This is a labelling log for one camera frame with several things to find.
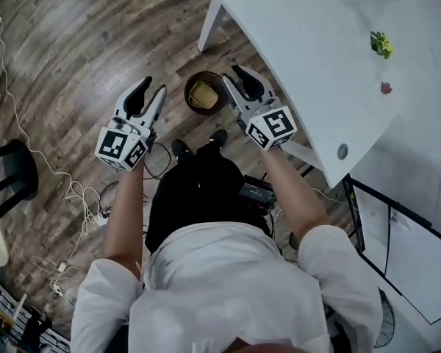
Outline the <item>white table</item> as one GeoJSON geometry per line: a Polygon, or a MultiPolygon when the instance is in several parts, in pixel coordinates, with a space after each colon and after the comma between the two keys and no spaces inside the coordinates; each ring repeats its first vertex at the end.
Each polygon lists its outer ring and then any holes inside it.
{"type": "Polygon", "coordinates": [[[284,150],[335,186],[402,107],[436,96],[441,76],[441,0],[212,0],[267,63],[310,142],[284,150]],[[390,59],[370,47],[383,32],[390,59]],[[392,93],[383,95],[381,83],[392,93]],[[341,143],[349,147],[337,158],[341,143]]]}

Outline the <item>person's right forearm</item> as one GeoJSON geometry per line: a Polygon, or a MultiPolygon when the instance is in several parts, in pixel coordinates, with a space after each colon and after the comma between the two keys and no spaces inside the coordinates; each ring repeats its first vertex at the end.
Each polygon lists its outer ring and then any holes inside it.
{"type": "Polygon", "coordinates": [[[326,209],[280,149],[262,151],[261,155],[279,206],[300,245],[310,230],[330,224],[326,209]]]}

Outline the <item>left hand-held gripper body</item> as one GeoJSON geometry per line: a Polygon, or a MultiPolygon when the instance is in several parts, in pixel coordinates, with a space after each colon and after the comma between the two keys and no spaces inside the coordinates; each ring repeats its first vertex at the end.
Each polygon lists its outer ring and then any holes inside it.
{"type": "Polygon", "coordinates": [[[153,121],[143,119],[135,123],[113,115],[102,127],[95,155],[102,162],[122,171],[133,171],[151,150],[156,138],[153,121]]]}

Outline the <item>black round stool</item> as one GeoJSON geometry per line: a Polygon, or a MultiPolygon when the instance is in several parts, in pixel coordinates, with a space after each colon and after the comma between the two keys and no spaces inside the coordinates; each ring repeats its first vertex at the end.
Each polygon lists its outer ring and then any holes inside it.
{"type": "Polygon", "coordinates": [[[31,151],[21,140],[15,139],[0,147],[0,159],[5,178],[0,192],[9,188],[13,195],[0,204],[0,219],[18,203],[31,201],[37,195],[39,178],[31,151]]]}

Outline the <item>person's left black shoe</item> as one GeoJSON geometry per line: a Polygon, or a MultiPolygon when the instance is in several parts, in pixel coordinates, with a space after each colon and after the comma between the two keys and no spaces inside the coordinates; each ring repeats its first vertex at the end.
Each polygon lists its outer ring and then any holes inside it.
{"type": "Polygon", "coordinates": [[[180,139],[175,139],[171,143],[171,151],[173,152],[173,155],[178,163],[193,155],[188,145],[180,139]]]}

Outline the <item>yellow flower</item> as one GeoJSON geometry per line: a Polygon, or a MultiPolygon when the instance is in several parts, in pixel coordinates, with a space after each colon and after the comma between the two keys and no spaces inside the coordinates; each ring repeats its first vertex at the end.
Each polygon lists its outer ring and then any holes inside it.
{"type": "Polygon", "coordinates": [[[383,32],[370,32],[370,47],[386,60],[391,58],[394,51],[389,38],[383,32]]]}

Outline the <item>black mesh waste bin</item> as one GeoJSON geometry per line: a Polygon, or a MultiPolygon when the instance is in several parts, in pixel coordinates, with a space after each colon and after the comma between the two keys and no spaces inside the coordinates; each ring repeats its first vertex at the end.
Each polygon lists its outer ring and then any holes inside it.
{"type": "Polygon", "coordinates": [[[218,113],[224,105],[229,101],[226,91],[222,86],[222,79],[219,75],[211,72],[211,71],[201,71],[196,74],[193,74],[186,82],[184,87],[184,100],[187,106],[194,111],[195,113],[201,115],[214,115],[218,113]],[[197,107],[192,106],[189,101],[189,92],[191,87],[195,84],[196,81],[206,82],[211,85],[212,89],[218,94],[219,99],[217,104],[210,110],[204,110],[197,107]]]}

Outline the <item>cluttered dark desk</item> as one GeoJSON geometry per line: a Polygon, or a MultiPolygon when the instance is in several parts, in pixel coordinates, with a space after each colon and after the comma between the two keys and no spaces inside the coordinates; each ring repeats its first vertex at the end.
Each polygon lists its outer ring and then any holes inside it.
{"type": "MultiPolygon", "coordinates": [[[[11,318],[17,310],[20,300],[16,299],[1,283],[0,283],[0,309],[8,314],[11,318]]],[[[27,321],[31,318],[31,307],[22,306],[16,317],[15,324],[12,327],[12,335],[21,338],[25,330],[27,321]]],[[[41,336],[40,342],[51,346],[52,353],[70,353],[70,341],[52,328],[47,329],[41,336]]]]}

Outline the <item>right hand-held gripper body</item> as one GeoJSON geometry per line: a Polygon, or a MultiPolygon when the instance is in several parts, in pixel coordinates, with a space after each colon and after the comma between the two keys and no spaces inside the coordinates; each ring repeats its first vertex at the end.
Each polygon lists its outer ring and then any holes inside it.
{"type": "Polygon", "coordinates": [[[263,151],[279,147],[297,132],[289,107],[282,105],[277,96],[253,101],[240,96],[237,108],[241,129],[263,151]]]}

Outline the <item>person's right black shoe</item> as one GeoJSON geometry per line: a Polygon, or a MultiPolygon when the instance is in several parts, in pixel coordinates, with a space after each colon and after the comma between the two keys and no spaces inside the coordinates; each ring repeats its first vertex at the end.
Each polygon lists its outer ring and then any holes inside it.
{"type": "Polygon", "coordinates": [[[218,150],[221,150],[226,143],[227,138],[227,131],[225,129],[219,129],[210,136],[208,143],[211,143],[212,145],[216,146],[218,150]]]}

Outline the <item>person's white shirt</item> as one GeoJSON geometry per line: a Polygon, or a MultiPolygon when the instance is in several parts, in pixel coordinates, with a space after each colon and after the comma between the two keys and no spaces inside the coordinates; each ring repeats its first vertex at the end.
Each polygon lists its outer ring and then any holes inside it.
{"type": "Polygon", "coordinates": [[[383,319],[379,289],[340,228],[311,229],[291,264],[256,227],[194,224],[162,242],[142,278],[113,260],[91,264],[71,353],[105,351],[123,325],[128,353],[218,353],[238,338],[330,353],[326,307],[343,323],[352,353],[372,353],[383,319]]]}

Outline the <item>person's left forearm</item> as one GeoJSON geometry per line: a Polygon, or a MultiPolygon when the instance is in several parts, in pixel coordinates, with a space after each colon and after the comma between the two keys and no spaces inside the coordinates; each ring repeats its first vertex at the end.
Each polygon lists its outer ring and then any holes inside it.
{"type": "Polygon", "coordinates": [[[143,258],[143,174],[143,161],[122,173],[104,237],[104,257],[138,279],[143,258]]]}

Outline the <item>person's black trousers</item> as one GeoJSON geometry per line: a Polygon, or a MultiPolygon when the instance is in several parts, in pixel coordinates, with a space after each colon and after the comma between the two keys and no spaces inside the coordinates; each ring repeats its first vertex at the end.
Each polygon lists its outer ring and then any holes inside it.
{"type": "Polygon", "coordinates": [[[146,247],[153,253],[173,232],[192,224],[239,222],[269,234],[267,222],[240,195],[240,169],[207,143],[195,154],[184,152],[160,180],[151,203],[146,247]]]}

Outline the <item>person's black shoe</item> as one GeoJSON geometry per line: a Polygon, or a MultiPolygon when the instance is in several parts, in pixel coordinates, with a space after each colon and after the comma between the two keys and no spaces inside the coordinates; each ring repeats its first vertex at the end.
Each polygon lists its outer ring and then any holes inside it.
{"type": "Polygon", "coordinates": [[[227,131],[225,129],[219,129],[210,136],[208,143],[211,143],[212,145],[216,146],[218,150],[221,150],[226,143],[227,138],[227,131]]]}
{"type": "Polygon", "coordinates": [[[173,152],[173,155],[178,163],[193,155],[188,145],[180,139],[175,139],[171,143],[171,151],[173,152]]]}

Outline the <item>black screen device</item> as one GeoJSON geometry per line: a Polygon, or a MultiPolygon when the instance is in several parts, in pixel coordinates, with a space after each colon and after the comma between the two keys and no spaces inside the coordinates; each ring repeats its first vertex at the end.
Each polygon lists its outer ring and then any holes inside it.
{"type": "Polygon", "coordinates": [[[273,187],[270,183],[248,175],[243,177],[243,186],[239,191],[239,195],[263,210],[272,209],[276,202],[273,187]]]}

